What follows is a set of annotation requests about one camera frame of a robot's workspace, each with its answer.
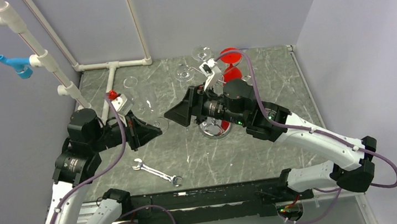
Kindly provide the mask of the clear wine glass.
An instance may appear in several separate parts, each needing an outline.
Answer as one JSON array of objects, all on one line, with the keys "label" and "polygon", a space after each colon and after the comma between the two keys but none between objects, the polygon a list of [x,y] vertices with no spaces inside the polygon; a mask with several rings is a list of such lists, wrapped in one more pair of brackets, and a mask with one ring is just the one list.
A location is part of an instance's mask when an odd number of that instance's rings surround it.
[{"label": "clear wine glass", "polygon": [[153,119],[152,125],[155,126],[156,128],[159,128],[162,133],[165,133],[169,129],[169,120],[167,120],[164,117],[156,117]]},{"label": "clear wine glass", "polygon": [[192,80],[194,74],[190,66],[186,64],[179,64],[178,67],[176,68],[176,72],[174,76],[176,80],[179,82],[187,82]]},{"label": "clear wine glass", "polygon": [[156,93],[153,90],[139,91],[137,95],[140,108],[147,110],[149,113],[155,113],[157,108]]},{"label": "clear wine glass", "polygon": [[134,89],[138,87],[138,78],[134,76],[129,76],[124,79],[123,85],[126,89]]},{"label": "clear wine glass", "polygon": [[196,46],[192,51],[192,58],[198,62],[204,62],[211,59],[213,51],[208,46]]}]

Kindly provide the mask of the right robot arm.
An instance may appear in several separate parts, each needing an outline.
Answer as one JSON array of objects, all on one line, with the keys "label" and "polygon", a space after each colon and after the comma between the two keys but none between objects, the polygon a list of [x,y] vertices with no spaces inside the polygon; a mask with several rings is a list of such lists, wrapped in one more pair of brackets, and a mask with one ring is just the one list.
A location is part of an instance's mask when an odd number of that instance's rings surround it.
[{"label": "right robot arm", "polygon": [[364,150],[375,151],[377,141],[326,136],[322,127],[307,122],[287,108],[263,102],[259,109],[253,86],[242,79],[233,79],[216,95],[204,91],[203,85],[188,87],[182,101],[164,113],[181,126],[189,126],[192,117],[200,124],[214,118],[237,124],[255,139],[273,143],[294,144],[309,149],[327,161],[302,169],[281,172],[277,192],[282,199],[291,200],[300,192],[314,188],[341,187],[352,192],[366,192],[374,179],[373,156]]}]

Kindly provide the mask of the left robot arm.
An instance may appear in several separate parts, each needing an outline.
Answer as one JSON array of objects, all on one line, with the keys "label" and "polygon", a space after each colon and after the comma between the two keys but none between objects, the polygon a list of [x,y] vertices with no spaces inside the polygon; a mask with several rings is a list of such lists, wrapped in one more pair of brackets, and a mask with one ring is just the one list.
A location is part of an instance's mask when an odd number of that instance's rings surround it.
[{"label": "left robot arm", "polygon": [[[127,125],[102,125],[90,108],[77,110],[67,126],[69,136],[54,164],[50,209],[45,224],[76,224],[85,195],[102,162],[100,152],[119,145],[137,150],[157,138],[162,131],[126,114]],[[109,189],[100,206],[86,224],[112,224],[132,214],[131,195],[125,190]]]}]

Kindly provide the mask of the chrome wine glass rack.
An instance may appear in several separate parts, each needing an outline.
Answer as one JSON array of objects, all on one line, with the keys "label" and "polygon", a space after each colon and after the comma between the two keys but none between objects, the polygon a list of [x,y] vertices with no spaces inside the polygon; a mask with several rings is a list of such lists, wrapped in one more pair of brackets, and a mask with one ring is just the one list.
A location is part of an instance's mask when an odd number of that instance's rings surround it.
[{"label": "chrome wine glass rack", "polygon": [[201,134],[208,139],[221,139],[231,131],[231,123],[214,118],[208,118],[199,124]]}]

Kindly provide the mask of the clear wine glass back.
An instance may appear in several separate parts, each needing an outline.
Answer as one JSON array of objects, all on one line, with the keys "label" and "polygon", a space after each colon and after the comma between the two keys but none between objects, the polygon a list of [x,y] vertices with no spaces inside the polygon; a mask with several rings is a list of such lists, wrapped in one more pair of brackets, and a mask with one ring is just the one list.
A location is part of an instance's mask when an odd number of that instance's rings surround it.
[{"label": "clear wine glass back", "polygon": [[204,62],[211,59],[213,51],[208,46],[196,46],[192,51],[192,58],[198,62]]}]

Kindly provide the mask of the red plastic wine glass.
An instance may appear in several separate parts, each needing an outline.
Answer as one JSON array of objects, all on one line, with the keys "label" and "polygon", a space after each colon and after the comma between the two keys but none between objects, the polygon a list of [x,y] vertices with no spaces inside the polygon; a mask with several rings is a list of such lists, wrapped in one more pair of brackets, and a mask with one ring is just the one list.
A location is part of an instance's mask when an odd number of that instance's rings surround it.
[{"label": "red plastic wine glass", "polygon": [[240,53],[231,53],[223,55],[220,58],[223,63],[227,64],[223,74],[224,85],[234,79],[242,79],[243,73],[236,67],[241,62],[242,58]]}]

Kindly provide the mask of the silver double open wrench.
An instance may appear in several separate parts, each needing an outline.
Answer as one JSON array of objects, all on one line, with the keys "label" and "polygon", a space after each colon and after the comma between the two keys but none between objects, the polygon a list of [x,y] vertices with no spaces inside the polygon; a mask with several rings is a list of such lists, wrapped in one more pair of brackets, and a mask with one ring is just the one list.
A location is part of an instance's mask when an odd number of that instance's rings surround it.
[{"label": "silver double open wrench", "polygon": [[155,175],[159,178],[162,178],[164,180],[167,180],[168,182],[170,182],[172,184],[172,186],[174,187],[180,187],[182,186],[182,184],[179,183],[180,180],[182,180],[183,178],[181,176],[178,175],[168,175],[164,172],[161,172],[157,169],[151,168],[149,166],[147,166],[142,159],[137,158],[133,160],[134,163],[136,163],[135,166],[132,167],[133,170],[142,170],[142,171],[146,171],[148,173],[151,173],[152,175]]}]

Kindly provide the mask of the blue pipe fitting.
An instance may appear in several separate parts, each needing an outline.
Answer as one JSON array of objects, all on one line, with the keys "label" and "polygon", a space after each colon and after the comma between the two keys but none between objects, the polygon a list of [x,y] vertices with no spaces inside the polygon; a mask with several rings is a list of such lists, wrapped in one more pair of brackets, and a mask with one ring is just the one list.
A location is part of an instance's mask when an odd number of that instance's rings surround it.
[{"label": "blue pipe fitting", "polygon": [[33,70],[31,68],[30,58],[7,58],[0,55],[0,62],[14,69],[15,73],[21,79],[28,79],[32,76]]}]

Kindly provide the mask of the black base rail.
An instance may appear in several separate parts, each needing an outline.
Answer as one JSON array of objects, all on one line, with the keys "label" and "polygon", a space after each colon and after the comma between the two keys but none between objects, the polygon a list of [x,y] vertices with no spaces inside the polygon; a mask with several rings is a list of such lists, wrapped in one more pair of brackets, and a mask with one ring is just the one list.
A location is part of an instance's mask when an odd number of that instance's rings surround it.
[{"label": "black base rail", "polygon": [[280,177],[250,180],[149,194],[122,195],[117,223],[194,224],[246,216],[276,216],[289,204],[299,205],[314,197],[313,191],[296,192]]}]

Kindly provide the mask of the white PVC pipe frame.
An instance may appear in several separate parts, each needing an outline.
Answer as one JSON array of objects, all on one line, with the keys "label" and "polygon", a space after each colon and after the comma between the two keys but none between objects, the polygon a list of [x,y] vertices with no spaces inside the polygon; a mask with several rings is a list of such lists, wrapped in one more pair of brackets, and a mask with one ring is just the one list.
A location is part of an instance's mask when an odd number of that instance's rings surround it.
[{"label": "white PVC pipe frame", "polygon": [[[117,71],[117,68],[119,67],[128,67],[128,66],[148,66],[153,63],[152,57],[149,54],[148,47],[146,46],[146,42],[144,41],[144,38],[142,37],[141,33],[141,25],[139,24],[139,21],[137,19],[137,15],[135,14],[135,10],[132,9],[132,4],[131,0],[124,0],[128,10],[130,11],[131,15],[131,20],[133,21],[133,25],[135,26],[135,30],[137,32],[137,36],[140,39],[141,42],[141,47],[142,50],[145,54],[144,58],[141,60],[127,60],[127,61],[106,61],[106,62],[101,62],[100,64],[95,63],[95,64],[80,64],[77,61],[74,60],[74,57],[71,55],[70,51],[68,51],[67,47],[64,45],[64,43],[60,40],[59,36],[57,36],[56,32],[53,30],[52,26],[49,24],[49,22],[45,19],[45,17],[42,15],[41,11],[38,9],[37,5],[34,3],[33,0],[22,0],[22,2],[25,3],[26,7],[29,9],[31,13],[33,13],[33,17],[40,23],[40,26],[42,27],[43,30],[45,30],[46,33],[48,33],[48,37],[53,43],[55,44],[56,50],[59,50],[62,52],[64,56],[64,62],[67,64],[70,64],[71,66],[71,71],[72,74],[76,74],[77,72],[85,72],[85,71],[90,71],[90,70],[99,70],[99,69],[109,69],[108,76],[107,76],[107,84],[106,84],[106,90],[105,92],[108,92],[112,90],[112,85],[114,84],[114,77],[116,76],[115,72]],[[59,80],[57,76],[53,72],[48,72],[53,74],[53,78],[55,77],[56,80]],[[68,92],[63,89],[61,86],[64,86],[62,82],[59,83],[59,87],[57,87],[57,92],[58,95],[68,95]],[[106,121],[108,117],[108,112],[109,108],[107,107],[107,103],[104,100],[102,103],[102,108],[97,110],[97,115],[102,118],[102,121]]]}]

